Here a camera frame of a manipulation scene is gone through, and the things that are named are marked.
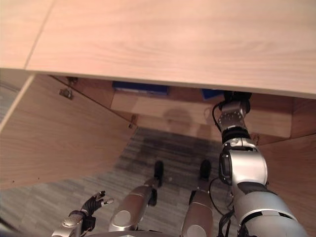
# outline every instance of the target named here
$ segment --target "black joint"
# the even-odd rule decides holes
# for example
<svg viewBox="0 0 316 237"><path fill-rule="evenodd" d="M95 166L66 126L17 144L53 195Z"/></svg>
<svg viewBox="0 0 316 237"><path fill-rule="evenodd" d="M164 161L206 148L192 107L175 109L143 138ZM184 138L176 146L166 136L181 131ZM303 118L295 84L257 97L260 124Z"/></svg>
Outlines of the black joint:
<svg viewBox="0 0 316 237"><path fill-rule="evenodd" d="M219 156L218 175L224 184L233 184L232 159L229 152L223 151Z"/></svg>
<svg viewBox="0 0 316 237"><path fill-rule="evenodd" d="M78 210L72 211L71 213L69 213L68 216L71 216L71 215L80 215L82 216L83 219L86 217L86 214L84 212L78 211Z"/></svg>
<svg viewBox="0 0 316 237"><path fill-rule="evenodd" d="M162 186L163 170L163 162L161 160L156 161L154 177L158 180L159 188Z"/></svg>
<svg viewBox="0 0 316 237"><path fill-rule="evenodd" d="M156 206L158 199L158 193L156 189L152 189L152 194L150 196L150 199L148 201L149 206Z"/></svg>
<svg viewBox="0 0 316 237"><path fill-rule="evenodd" d="M229 129L226 129L222 132L222 143L224 144L228 140L231 140L233 138L248 138L250 139L249 133L247 129L244 129L242 127L232 127Z"/></svg>
<svg viewBox="0 0 316 237"><path fill-rule="evenodd" d="M268 190L265 185L260 184L260 183L241 182L241 183L238 183L237 186L244 194L249 194L252 192L267 192L267 193L275 194L274 192Z"/></svg>
<svg viewBox="0 0 316 237"><path fill-rule="evenodd" d="M81 233L84 231L93 231L94 226L95 226L95 221L96 218L93 216L87 216L84 218L83 223L82 223L82 228L81 228Z"/></svg>
<svg viewBox="0 0 316 237"><path fill-rule="evenodd" d="M224 91L225 102L231 101L245 101L249 100L251 97L250 92L241 92L241 91Z"/></svg>

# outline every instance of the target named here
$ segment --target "wire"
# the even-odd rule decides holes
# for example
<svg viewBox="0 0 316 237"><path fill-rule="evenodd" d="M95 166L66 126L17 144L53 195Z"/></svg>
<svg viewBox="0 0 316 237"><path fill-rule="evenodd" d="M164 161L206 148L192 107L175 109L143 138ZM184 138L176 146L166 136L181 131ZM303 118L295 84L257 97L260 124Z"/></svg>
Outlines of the wire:
<svg viewBox="0 0 316 237"><path fill-rule="evenodd" d="M215 205L214 200L212 198L211 187L212 187L213 182L215 180L217 180L217 179L219 179L219 177L216 177L216 178L212 179L211 182L209 183L208 194L209 194L209 198L211 199L211 202L212 202L214 208L218 211L218 213L220 213L222 215L222 218L221 218L221 220L219 221L219 224L218 224L218 237L228 237L229 229L230 229L231 223L232 223L231 217L234 214L235 210L234 210L234 207L233 207L232 210L230 210L228 213L224 214ZM228 224L227 224L226 232L225 232L225 235L224 235L223 234L223 227L225 226L225 224L227 222L228 222Z"/></svg>
<svg viewBox="0 0 316 237"><path fill-rule="evenodd" d="M218 237L228 237L229 234L229 229L231 227L231 217L234 214L235 210L234 208L229 211L228 213L226 213L225 215L222 216L221 220L219 221L218 224ZM226 227L226 232L225 235L223 234L223 227L225 226L225 224L228 222L227 227Z"/></svg>
<svg viewBox="0 0 316 237"><path fill-rule="evenodd" d="M211 186L212 186L212 183L219 179L219 177L216 177L214 179L212 179L212 181L209 183L209 187L208 187L208 194L209 194L209 198L211 199L211 202L213 204L213 206L215 207L215 209L218 211L219 214L221 214L222 216L224 216L224 214L217 208L217 206L215 205L214 201L213 201L213 198L212 198L212 194L211 194Z"/></svg>
<svg viewBox="0 0 316 237"><path fill-rule="evenodd" d="M216 127L218 128L218 130L219 130L220 132L221 132L221 128L220 128L218 122L216 121L214 112L215 112L215 109L216 109L217 107L219 107L220 105L222 105L223 103L224 103L224 101L217 103L217 104L213 107L213 110L212 110L212 117L213 117L214 123L215 123Z"/></svg>

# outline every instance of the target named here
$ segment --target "wooden desk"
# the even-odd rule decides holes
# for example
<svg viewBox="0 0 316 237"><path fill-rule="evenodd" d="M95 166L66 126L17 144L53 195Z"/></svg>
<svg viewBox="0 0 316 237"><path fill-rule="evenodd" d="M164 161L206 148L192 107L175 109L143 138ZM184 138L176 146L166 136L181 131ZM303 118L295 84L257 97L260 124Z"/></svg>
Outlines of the wooden desk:
<svg viewBox="0 0 316 237"><path fill-rule="evenodd" d="M25 68L54 0L1 0L0 68Z"/></svg>
<svg viewBox="0 0 316 237"><path fill-rule="evenodd" d="M57 0L26 69L316 98L316 1Z"/></svg>

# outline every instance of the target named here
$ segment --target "gray carpet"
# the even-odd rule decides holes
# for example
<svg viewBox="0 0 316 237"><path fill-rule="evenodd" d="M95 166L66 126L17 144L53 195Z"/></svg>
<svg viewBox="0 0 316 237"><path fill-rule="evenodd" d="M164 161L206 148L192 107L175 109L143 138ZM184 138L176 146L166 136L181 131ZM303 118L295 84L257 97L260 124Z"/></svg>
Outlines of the gray carpet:
<svg viewBox="0 0 316 237"><path fill-rule="evenodd" d="M135 187L153 175L156 160L165 167L164 184L158 190L158 203L148 207L139 225L142 230L155 230L179 236L188 208L191 190L198 182L203 159L212 162L211 178L218 175L221 144L192 137L139 128L111 172L60 182L44 183L2 191L0 216L15 228L33 236L51 236L63 218L94 193L106 190L115 203L97 210L92 234L105 232L114 209ZM212 186L215 204L228 212L231 201L228 187L219 180ZM214 234L217 236L220 214L214 210ZM237 236L233 218L230 237Z"/></svg>

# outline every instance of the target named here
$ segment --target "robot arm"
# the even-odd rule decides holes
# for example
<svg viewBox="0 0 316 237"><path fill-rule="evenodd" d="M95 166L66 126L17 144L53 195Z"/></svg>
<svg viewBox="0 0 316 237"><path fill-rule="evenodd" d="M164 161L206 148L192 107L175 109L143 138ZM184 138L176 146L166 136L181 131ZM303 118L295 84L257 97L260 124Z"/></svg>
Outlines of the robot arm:
<svg viewBox="0 0 316 237"><path fill-rule="evenodd" d="M285 202L266 187L264 157L250 139L244 123L251 94L226 92L215 121L222 133L219 177L232 187L239 237L307 237Z"/></svg>
<svg viewBox="0 0 316 237"><path fill-rule="evenodd" d="M100 191L87 200L80 211L72 211L54 231L52 237L82 237L88 231L92 231L95 225L95 217L92 214L101 206L113 203L113 199L103 200L105 191Z"/></svg>

